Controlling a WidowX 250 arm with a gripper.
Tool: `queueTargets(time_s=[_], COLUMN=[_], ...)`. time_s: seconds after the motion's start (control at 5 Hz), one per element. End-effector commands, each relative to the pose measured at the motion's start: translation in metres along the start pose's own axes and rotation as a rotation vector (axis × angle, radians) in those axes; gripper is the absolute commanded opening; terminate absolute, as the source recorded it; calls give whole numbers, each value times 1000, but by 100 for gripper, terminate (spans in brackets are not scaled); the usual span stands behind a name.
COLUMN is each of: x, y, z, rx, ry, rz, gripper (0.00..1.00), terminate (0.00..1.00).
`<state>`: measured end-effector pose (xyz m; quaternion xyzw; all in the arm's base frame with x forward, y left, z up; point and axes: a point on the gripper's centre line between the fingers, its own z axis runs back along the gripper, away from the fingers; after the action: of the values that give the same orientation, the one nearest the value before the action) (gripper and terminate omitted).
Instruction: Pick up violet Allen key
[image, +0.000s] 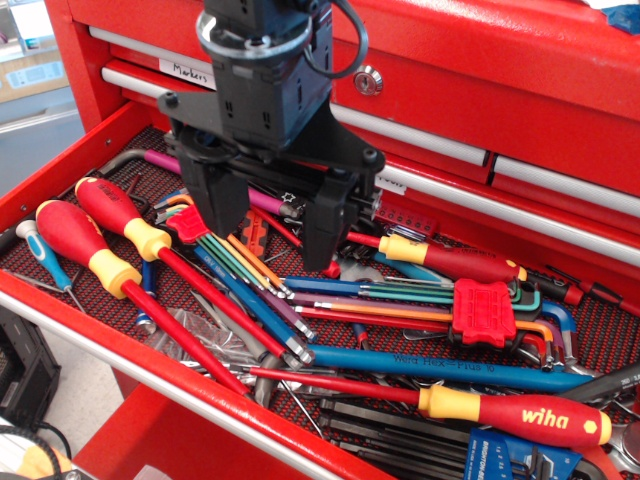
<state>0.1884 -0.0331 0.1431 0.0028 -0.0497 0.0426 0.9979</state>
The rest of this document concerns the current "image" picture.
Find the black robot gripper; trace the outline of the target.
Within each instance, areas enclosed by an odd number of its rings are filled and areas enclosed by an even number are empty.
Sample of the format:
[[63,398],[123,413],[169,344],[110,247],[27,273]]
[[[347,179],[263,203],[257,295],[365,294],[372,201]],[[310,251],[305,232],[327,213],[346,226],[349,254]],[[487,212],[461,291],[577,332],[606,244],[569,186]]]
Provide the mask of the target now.
[[[329,49],[215,49],[216,88],[211,92],[167,92],[159,109],[175,136],[204,132],[228,150],[268,164],[301,161],[355,175],[327,175],[307,202],[302,235],[307,271],[326,269],[336,247],[357,222],[351,198],[356,181],[364,195],[385,164],[383,154],[343,127],[330,108],[332,82],[354,73],[366,55],[359,50],[344,70],[330,70]],[[249,209],[248,184],[231,170],[234,155],[212,158],[178,154],[181,176],[205,225],[226,238]]]

